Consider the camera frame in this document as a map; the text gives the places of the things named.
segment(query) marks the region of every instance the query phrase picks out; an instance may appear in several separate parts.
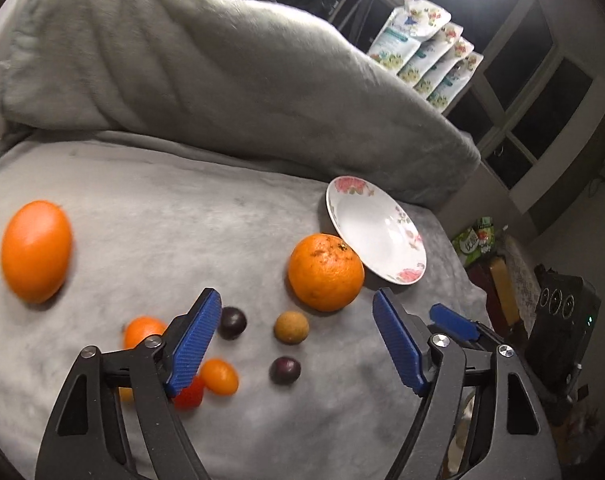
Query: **black speaker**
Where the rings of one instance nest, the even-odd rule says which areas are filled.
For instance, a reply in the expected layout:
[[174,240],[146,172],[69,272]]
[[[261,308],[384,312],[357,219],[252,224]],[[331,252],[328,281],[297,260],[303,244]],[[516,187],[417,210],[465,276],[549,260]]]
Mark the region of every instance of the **black speaker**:
[[600,303],[591,283],[578,276],[548,272],[541,281],[524,355],[540,381],[560,397],[577,381]]

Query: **metal screw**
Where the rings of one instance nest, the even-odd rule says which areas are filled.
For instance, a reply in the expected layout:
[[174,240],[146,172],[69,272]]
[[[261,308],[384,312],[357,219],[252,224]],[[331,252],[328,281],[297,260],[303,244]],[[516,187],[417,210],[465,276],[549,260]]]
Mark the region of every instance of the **metal screw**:
[[500,345],[498,347],[498,351],[500,352],[500,355],[504,357],[513,357],[515,354],[513,348],[511,348],[509,345]]
[[90,357],[93,357],[94,355],[96,355],[97,351],[98,351],[98,349],[93,345],[85,346],[80,351],[80,357],[82,357],[83,359],[89,359]]
[[144,345],[147,348],[158,348],[162,344],[162,338],[159,335],[150,335],[144,340]]
[[451,339],[449,339],[444,334],[434,334],[431,338],[431,341],[433,341],[434,345],[439,346],[440,348],[446,348],[447,346],[449,346]]

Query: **gray cushion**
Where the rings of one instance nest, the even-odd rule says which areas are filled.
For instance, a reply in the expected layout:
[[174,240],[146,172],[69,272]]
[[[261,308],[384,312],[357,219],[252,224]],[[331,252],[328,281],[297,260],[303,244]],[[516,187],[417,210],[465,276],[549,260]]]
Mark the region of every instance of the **gray cushion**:
[[473,141],[326,23],[257,0],[29,0],[6,62],[10,120],[125,130],[436,208]]
[[[272,336],[281,312],[301,308],[284,281],[294,245],[332,232],[326,184],[96,140],[47,141],[28,140],[0,159],[0,240],[13,213],[37,199],[64,208],[75,238],[68,281],[48,308],[24,305],[0,272],[0,446],[17,468],[33,478],[50,410],[83,346],[117,350],[123,324],[141,314],[169,322],[212,286],[249,319],[238,340],[215,336],[208,351],[239,371],[236,396],[207,394],[183,417],[212,477],[383,478],[419,404],[371,316],[373,293],[387,283],[367,272],[342,312],[307,313],[311,333],[300,346]],[[404,207],[428,254],[420,282],[392,286],[406,309],[426,320],[442,302],[487,322],[484,293],[467,279],[437,219]],[[268,380],[269,364],[283,354],[302,362],[291,388]],[[125,416],[149,474],[131,407]]]

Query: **window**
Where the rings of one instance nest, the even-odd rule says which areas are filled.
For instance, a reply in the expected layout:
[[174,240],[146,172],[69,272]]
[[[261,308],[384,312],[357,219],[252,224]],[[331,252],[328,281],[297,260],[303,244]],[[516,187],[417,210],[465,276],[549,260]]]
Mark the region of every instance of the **window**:
[[485,71],[506,110],[551,50],[553,38],[540,4],[536,2]]
[[459,130],[471,134],[476,144],[493,126],[487,112],[472,92],[464,94],[447,118]]
[[533,167],[533,164],[509,139],[503,140],[493,150],[493,153],[487,157],[487,164],[509,189]]
[[542,93],[513,134],[531,154],[540,158],[567,126],[593,80],[568,59],[562,60]]

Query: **navel orange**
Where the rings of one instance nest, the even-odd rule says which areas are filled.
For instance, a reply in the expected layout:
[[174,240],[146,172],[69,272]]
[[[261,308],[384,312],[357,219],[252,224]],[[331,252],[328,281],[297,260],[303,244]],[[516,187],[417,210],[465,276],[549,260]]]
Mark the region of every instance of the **navel orange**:
[[162,335],[166,329],[167,325],[155,317],[137,317],[124,329],[122,347],[125,350],[134,348],[143,339],[154,334]]
[[364,267],[344,240],[318,233],[296,245],[287,276],[300,301],[332,312],[355,300],[364,283]]
[[0,267],[20,299],[42,303],[64,283],[73,234],[67,215],[45,200],[31,202],[9,221],[2,237]]

